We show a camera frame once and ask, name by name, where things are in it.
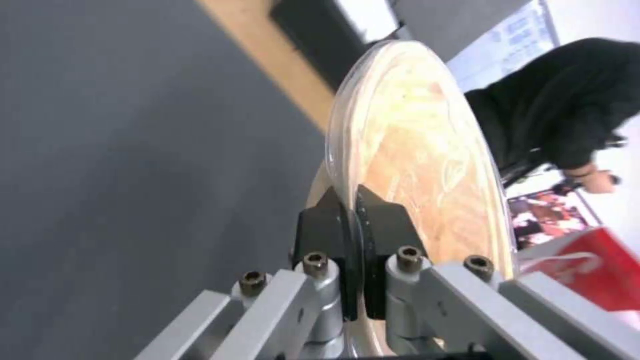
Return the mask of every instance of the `hand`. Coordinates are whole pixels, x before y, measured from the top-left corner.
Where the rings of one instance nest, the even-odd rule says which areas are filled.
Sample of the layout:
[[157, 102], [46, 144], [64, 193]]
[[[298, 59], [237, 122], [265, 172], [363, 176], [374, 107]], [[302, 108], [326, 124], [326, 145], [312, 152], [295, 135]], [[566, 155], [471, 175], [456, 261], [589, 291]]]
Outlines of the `hand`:
[[611, 174], [606, 170], [599, 170], [580, 179], [584, 189], [589, 193], [612, 193], [615, 191]]

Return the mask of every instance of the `red bag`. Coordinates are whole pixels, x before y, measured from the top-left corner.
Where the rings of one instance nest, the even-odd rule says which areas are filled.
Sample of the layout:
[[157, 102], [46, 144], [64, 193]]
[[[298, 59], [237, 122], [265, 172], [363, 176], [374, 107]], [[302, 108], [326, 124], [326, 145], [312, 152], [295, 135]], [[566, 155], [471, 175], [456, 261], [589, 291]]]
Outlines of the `red bag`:
[[522, 274], [542, 271], [607, 311], [640, 314], [640, 263], [605, 228], [526, 249], [518, 260]]

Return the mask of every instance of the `black jacket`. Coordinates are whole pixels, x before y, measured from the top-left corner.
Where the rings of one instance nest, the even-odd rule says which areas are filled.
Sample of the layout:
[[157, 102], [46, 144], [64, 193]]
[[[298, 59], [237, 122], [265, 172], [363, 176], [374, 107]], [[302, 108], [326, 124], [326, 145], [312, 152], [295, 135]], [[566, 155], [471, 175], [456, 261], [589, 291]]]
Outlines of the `black jacket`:
[[579, 40], [465, 96], [499, 168], [538, 147], [559, 168], [579, 168], [640, 111], [640, 44]]

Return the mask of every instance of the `poster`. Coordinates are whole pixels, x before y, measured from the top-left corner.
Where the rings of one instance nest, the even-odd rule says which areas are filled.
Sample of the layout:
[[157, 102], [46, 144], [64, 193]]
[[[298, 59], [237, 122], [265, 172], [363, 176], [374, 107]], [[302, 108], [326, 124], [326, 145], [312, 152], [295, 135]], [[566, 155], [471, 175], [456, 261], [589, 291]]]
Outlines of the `poster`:
[[576, 192], [544, 190], [509, 199], [508, 204], [518, 250], [600, 225]]

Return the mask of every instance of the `gray wall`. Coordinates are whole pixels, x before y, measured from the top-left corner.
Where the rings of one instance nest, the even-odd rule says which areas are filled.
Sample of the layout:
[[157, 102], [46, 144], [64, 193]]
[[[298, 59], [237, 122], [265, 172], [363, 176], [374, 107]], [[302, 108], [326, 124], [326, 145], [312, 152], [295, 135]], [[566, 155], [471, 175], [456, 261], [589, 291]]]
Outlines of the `gray wall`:
[[530, 0], [395, 0], [397, 18], [416, 40], [449, 61]]
[[286, 265], [322, 136], [194, 3], [5, 0], [0, 51], [0, 358], [132, 358]]

